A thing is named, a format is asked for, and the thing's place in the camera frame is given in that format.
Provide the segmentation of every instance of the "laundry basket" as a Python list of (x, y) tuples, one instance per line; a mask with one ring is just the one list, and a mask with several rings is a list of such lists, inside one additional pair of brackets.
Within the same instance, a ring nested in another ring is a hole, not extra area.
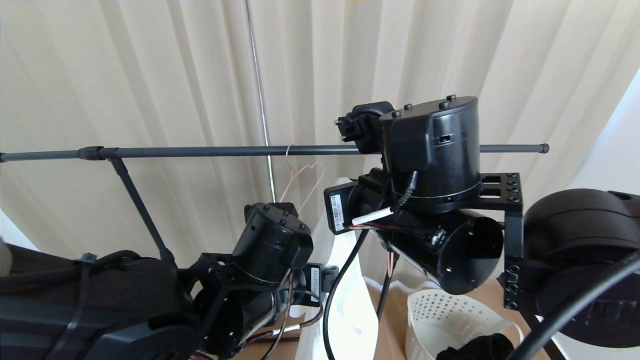
[(482, 335), (515, 326), (522, 342), (522, 330), (501, 318), (489, 307), (464, 295), (450, 295), (426, 289), (407, 299), (408, 325), (404, 351), (407, 360), (432, 360), (449, 347), (461, 348)]

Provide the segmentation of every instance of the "bolt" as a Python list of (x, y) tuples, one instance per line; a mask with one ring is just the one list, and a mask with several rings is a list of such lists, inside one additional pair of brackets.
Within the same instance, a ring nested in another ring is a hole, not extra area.
[(510, 272), (512, 274), (517, 274), (518, 272), (520, 272), (520, 267), (518, 265), (511, 264), (507, 266), (507, 272)]

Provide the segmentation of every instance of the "beige curtain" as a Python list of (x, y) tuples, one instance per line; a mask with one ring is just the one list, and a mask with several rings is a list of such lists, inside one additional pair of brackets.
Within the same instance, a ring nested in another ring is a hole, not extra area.
[[(263, 123), (270, 145), (338, 144), (333, 121), (355, 104), (474, 95), (482, 143), (551, 145), (482, 155), (483, 171), (522, 174), (528, 204), (566, 186), (640, 65), (636, 0), (2, 2), (0, 13), (3, 152), (264, 145)], [(325, 174), (301, 212), (311, 225), (322, 189), (380, 159), (288, 159), (294, 171), (315, 161)], [(243, 206), (272, 197), (265, 158), (126, 164), (183, 266), (229, 251)], [(289, 166), (271, 167), (280, 198)], [(1, 168), (0, 206), (42, 250), (156, 254), (108, 163)], [(285, 200), (301, 204), (321, 169)], [(380, 279), (371, 240), (364, 273)]]

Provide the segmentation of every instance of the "curtain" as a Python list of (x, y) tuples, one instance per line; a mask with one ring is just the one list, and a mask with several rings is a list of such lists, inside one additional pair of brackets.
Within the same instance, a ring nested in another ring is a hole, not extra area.
[[(356, 104), (473, 95), (481, 143), (551, 146), (481, 156), (483, 172), (521, 173), (526, 204), (566, 187), (640, 66), (636, 0), (2, 2), (0, 12), (3, 152), (338, 144), (333, 121)], [(316, 161), (284, 197), (301, 204), (324, 168), (301, 211), (309, 224), (325, 216), (322, 189), (380, 165), (379, 156), (125, 162), (186, 266), (231, 250), (243, 206), (272, 199), (269, 165), (279, 199), (289, 167)], [(108, 163), (1, 168), (0, 206), (43, 251), (156, 254)], [(377, 241), (361, 255), (364, 274), (380, 279)], [(398, 274), (423, 280), (402, 261)]]

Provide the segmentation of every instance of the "white cloth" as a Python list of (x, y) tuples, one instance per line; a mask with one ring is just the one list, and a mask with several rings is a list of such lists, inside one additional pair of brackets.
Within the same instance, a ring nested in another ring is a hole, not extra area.
[[(348, 179), (339, 179), (337, 184)], [(321, 217), (312, 235), (314, 253), (311, 262), (342, 267), (356, 243), (353, 231), (335, 236), (327, 219)], [(292, 316), (300, 309), (292, 309)], [(306, 309), (305, 319), (311, 319), (317, 308)], [(329, 314), (331, 348), (336, 360), (373, 359), (378, 340), (378, 317), (373, 308), (367, 285), (362, 277), (358, 256), (344, 274), (333, 297)], [(327, 359), (324, 349), (322, 319), (302, 330), (296, 360)]]

